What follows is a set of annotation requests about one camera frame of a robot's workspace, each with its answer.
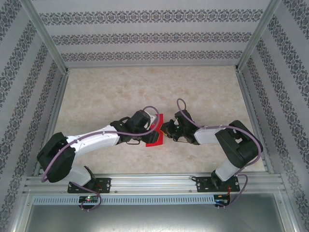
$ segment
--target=red object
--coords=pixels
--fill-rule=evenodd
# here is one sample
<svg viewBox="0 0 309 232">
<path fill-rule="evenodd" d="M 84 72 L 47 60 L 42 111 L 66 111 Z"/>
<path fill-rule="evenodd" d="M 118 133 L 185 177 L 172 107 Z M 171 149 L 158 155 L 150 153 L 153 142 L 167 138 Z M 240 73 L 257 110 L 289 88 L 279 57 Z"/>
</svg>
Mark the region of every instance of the red object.
<svg viewBox="0 0 309 232">
<path fill-rule="evenodd" d="M 146 147 L 149 147 L 149 146 L 158 146 L 158 145 L 162 145 L 163 144 L 163 132 L 160 131 L 160 128 L 163 124 L 163 114 L 160 114 L 159 116 L 159 125 L 158 127 L 155 129 L 156 132 L 159 133 L 159 138 L 158 138 L 158 141 L 156 141 L 155 143 L 153 144 L 146 144 Z"/>
</svg>

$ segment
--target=enclosure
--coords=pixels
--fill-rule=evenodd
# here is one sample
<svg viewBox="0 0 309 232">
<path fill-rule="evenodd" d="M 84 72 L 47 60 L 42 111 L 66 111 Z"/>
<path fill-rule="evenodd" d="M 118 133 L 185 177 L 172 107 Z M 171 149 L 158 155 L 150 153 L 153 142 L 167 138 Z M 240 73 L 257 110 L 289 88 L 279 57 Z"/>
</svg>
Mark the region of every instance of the enclosure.
<svg viewBox="0 0 309 232">
<path fill-rule="evenodd" d="M 1 0 L 0 231 L 309 231 L 308 4 Z M 178 98 L 197 124 L 237 119 L 262 143 L 230 208 L 191 179 L 226 160 L 221 146 L 167 137 L 76 159 L 111 178 L 94 212 L 68 181 L 41 183 L 36 157 L 54 133 L 95 131 L 147 105 L 167 122 Z"/>
</svg>

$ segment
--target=beige floor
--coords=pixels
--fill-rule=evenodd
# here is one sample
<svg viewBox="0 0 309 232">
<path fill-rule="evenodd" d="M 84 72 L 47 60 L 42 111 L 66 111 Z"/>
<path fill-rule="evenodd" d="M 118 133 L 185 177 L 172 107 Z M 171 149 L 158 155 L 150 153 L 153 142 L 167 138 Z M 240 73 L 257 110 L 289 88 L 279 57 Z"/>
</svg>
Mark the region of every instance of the beige floor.
<svg viewBox="0 0 309 232">
<path fill-rule="evenodd" d="M 178 111 L 176 99 L 200 125 L 215 126 L 240 120 L 251 131 L 248 113 L 232 66 L 125 67 L 73 69 L 55 132 L 77 135 L 114 120 L 132 116 L 153 105 L 169 121 Z M 226 156 L 220 145 L 190 145 L 164 138 L 164 144 L 120 144 L 104 147 L 77 159 L 93 173 L 212 172 Z M 261 160 L 247 171 L 264 171 Z"/>
</svg>

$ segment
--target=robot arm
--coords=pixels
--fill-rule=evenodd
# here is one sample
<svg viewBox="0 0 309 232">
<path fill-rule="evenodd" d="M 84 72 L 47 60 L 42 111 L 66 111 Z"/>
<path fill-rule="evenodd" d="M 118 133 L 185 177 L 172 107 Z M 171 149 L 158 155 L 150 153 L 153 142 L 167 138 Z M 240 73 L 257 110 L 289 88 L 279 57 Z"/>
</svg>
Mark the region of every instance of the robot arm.
<svg viewBox="0 0 309 232">
<path fill-rule="evenodd" d="M 182 111 L 192 120 L 190 114 Z M 220 189 L 224 182 L 239 173 L 251 160 L 257 157 L 259 151 L 255 142 L 246 134 L 224 127 L 198 128 L 179 111 L 176 120 L 170 120 L 161 126 L 161 131 L 174 141 L 184 137 L 188 143 L 194 145 L 215 143 L 220 144 L 227 156 L 227 160 L 211 174 L 211 182 Z M 254 135 L 238 120 L 229 124 L 230 127 L 241 129 L 250 134 L 263 147 Z"/>
<path fill-rule="evenodd" d="M 129 142 L 131 139 L 139 143 L 140 141 L 155 143 L 159 137 L 158 132 L 152 131 L 146 134 L 155 121 L 156 116 L 139 110 L 131 118 L 122 118 L 90 133 L 65 137 L 59 132 L 51 137 L 37 155 L 37 159 L 45 171 L 59 150 L 71 144 L 54 160 L 48 170 L 47 179 L 52 183 L 68 180 L 87 189 L 93 189 L 96 183 L 94 175 L 89 168 L 76 165 L 75 158 L 101 147 Z"/>
</svg>

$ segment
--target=wall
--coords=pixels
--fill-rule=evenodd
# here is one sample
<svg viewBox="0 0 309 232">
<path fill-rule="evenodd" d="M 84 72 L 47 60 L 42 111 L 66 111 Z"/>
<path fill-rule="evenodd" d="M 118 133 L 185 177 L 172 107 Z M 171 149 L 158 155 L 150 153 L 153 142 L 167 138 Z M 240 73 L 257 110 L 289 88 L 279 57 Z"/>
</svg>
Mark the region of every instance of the wall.
<svg viewBox="0 0 309 232">
<path fill-rule="evenodd" d="M 236 65 L 269 0 L 34 0 L 68 67 Z"/>
<path fill-rule="evenodd" d="M 0 0 L 0 232 L 33 173 L 62 73 L 17 0 Z"/>
<path fill-rule="evenodd" d="M 243 76 L 274 170 L 309 231 L 309 1 L 283 0 Z"/>
</svg>

